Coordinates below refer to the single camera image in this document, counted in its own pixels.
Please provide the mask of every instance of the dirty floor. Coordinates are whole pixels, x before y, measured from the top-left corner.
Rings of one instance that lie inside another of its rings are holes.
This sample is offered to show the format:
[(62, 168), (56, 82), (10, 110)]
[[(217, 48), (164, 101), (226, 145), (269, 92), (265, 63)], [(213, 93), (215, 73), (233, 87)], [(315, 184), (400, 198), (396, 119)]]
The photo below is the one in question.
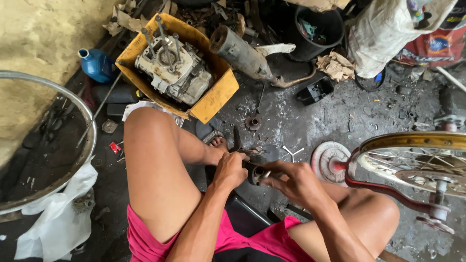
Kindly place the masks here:
[[(292, 63), (283, 55), (272, 55), (269, 62), (273, 71), (279, 72), (286, 79), (302, 77), (310, 71), (307, 64)], [(296, 161), (309, 162), (312, 151), (325, 141), (336, 141), (352, 151), (371, 137), (392, 132), (411, 131), (415, 117), (417, 122), (430, 124), (433, 129), (432, 119), (441, 112), (439, 82), (421, 80), (410, 84), (413, 92), (409, 96), (402, 96), (395, 92), (395, 86), (390, 83), (386, 83), (378, 91), (368, 93), (358, 88), (354, 81), (344, 81), (335, 85), (335, 92), (332, 95), (307, 107), (295, 101), (296, 93), (303, 89), (306, 83), (286, 90), (266, 85), (259, 107), (262, 126), (258, 131), (253, 132), (244, 128), (244, 120), (248, 114), (255, 112), (262, 85), (241, 74), (237, 74), (237, 78), (240, 89), (216, 115), (222, 120), (229, 144), (233, 144), (231, 124), (239, 125), (242, 126), (240, 134), (245, 146), (276, 145), (281, 148), (285, 145), (292, 152), (304, 148), (304, 151), (295, 156)], [(456, 99), (465, 101), (464, 97), (461, 98), (462, 95), (458, 92)], [(455, 110), (466, 109), (462, 107), (464, 105), (457, 103)], [(400, 119), (400, 112), (408, 113), (407, 117)], [(351, 120), (351, 132), (349, 131), (350, 114), (354, 116)], [(194, 133), (195, 124), (195, 119), (185, 121), (183, 128)], [(74, 132), (73, 136), (80, 134), (81, 132)], [(74, 255), (72, 261), (123, 262), (130, 259), (126, 240), (128, 225), (126, 207), (129, 199), (125, 163), (124, 161), (117, 163), (118, 155), (109, 148), (111, 142), (119, 142), (122, 139), (122, 124), (113, 134), (100, 133), (95, 150), (96, 156), (93, 160), (99, 176), (94, 185), (96, 206), (91, 215), (92, 234), (86, 242), (85, 251)], [(291, 157), (281, 149), (281, 159), (290, 161)], [(187, 165), (186, 169), (196, 186), (200, 190), (205, 190), (204, 167)], [(358, 170), (357, 178), (360, 180), (390, 184), (365, 170)], [(392, 186), (416, 200), (428, 199), (428, 193), (405, 186)], [(284, 208), (287, 199), (274, 189), (252, 186), (245, 182), (236, 191), (249, 204), (263, 213), (270, 208), (277, 212), (297, 216)], [(466, 228), (466, 209), (464, 208), (466, 201), (453, 197), (446, 199), (448, 207), (452, 210), (448, 216), (447, 225), (456, 231), (456, 235), (437, 232), (416, 222), (416, 216), (420, 214), (399, 204), (400, 223), (386, 249), (411, 262), (466, 262), (466, 250), (463, 248), (466, 244), (466, 231), (464, 230)], [(95, 221), (94, 218), (105, 207), (108, 207), (110, 212)], [(0, 241), (2, 261), (13, 260), (16, 239), (32, 226), (37, 217), (38, 215), (27, 216), (19, 221), (0, 224), (0, 234), (7, 236), (6, 240)], [(41, 261), (41, 259), (29, 258), (26, 261)]]

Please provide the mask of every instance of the man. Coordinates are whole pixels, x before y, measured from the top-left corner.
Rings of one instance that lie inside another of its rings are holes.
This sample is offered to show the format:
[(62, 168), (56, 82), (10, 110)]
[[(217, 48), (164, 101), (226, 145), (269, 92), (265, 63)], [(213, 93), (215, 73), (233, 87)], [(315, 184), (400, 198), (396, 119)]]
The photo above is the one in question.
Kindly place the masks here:
[[(398, 207), (386, 196), (319, 181), (308, 164), (279, 160), (265, 168), (289, 179), (267, 178), (261, 186), (280, 190), (315, 220), (287, 217), (246, 238), (233, 231), (224, 211), (230, 192), (247, 177), (241, 166), (246, 155), (228, 153), (223, 138), (205, 145), (170, 115), (148, 107), (129, 115), (124, 145), (133, 262), (373, 262), (398, 225)], [(185, 164), (217, 166), (204, 194)]]

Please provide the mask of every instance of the pink shorts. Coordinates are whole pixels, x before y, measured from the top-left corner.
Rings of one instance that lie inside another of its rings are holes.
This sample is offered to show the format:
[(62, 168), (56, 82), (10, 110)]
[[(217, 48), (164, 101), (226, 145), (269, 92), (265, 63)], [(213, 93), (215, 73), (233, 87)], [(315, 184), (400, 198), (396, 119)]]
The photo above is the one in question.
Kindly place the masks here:
[[(166, 244), (162, 244), (149, 232), (145, 224), (128, 205), (128, 241), (133, 256), (130, 262), (163, 262), (178, 238), (179, 232)], [(215, 253), (240, 248), (253, 248), (277, 256), (287, 262), (315, 262), (291, 239), (287, 229), (301, 222), (292, 216), (273, 224), (252, 237), (244, 237), (233, 230), (230, 219), (223, 210)]]

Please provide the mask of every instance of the blue plastic bottle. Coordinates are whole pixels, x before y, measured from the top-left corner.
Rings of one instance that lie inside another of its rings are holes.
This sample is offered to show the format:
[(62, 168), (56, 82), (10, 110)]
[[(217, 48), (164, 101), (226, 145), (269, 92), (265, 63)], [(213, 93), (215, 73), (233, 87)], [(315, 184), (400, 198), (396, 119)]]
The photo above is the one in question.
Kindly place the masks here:
[(98, 49), (80, 49), (82, 70), (99, 83), (110, 83), (117, 77), (117, 67), (110, 58)]

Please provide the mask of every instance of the leg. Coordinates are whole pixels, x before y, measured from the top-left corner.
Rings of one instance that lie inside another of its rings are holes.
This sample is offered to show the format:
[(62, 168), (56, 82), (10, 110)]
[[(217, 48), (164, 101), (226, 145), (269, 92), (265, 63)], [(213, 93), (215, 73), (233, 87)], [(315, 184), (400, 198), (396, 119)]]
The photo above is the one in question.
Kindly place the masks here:
[[(368, 189), (354, 189), (322, 182), (327, 194), (338, 204), (340, 213), (374, 258), (398, 226), (398, 206), (385, 195)], [(288, 230), (291, 238), (317, 262), (330, 262), (325, 242), (315, 221)]]
[(225, 148), (203, 144), (153, 108), (134, 110), (124, 125), (130, 204), (152, 235), (170, 240), (201, 200), (184, 163), (217, 165)]

